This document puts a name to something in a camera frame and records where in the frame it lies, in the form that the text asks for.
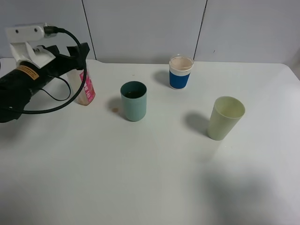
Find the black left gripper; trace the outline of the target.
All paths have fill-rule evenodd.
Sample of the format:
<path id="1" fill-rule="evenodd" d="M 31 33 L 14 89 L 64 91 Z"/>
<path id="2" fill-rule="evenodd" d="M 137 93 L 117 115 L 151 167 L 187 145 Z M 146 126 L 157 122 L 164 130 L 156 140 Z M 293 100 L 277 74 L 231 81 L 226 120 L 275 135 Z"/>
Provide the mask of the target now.
<path id="1" fill-rule="evenodd" d="M 55 58 L 38 70 L 38 81 L 50 81 L 52 77 L 61 76 L 71 70 L 83 69 L 83 62 L 90 52 L 90 47 L 87 42 L 80 43 L 76 46 L 67 46 L 69 56 L 60 53 L 56 45 L 45 47 L 44 45 L 37 46 L 39 50 L 47 50 L 52 53 Z"/>

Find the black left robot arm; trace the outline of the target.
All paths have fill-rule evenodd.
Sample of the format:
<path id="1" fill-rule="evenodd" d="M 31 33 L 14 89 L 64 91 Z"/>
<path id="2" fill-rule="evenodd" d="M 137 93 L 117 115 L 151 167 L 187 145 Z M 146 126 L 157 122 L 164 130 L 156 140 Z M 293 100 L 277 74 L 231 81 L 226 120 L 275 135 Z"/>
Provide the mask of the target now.
<path id="1" fill-rule="evenodd" d="M 30 102 L 32 96 L 42 90 L 53 78 L 71 70 L 86 70 L 85 60 L 90 51 L 88 43 L 80 46 L 68 46 L 69 56 L 60 54 L 57 46 L 37 46 L 39 50 L 47 50 L 54 55 L 52 60 L 42 68 L 34 64 L 22 61 L 20 65 L 0 78 L 0 121 L 6 123 L 18 119 L 22 114 L 44 114 L 51 113 L 66 107 L 80 94 L 84 82 L 67 102 L 49 110 L 25 111 L 25 106 Z"/>

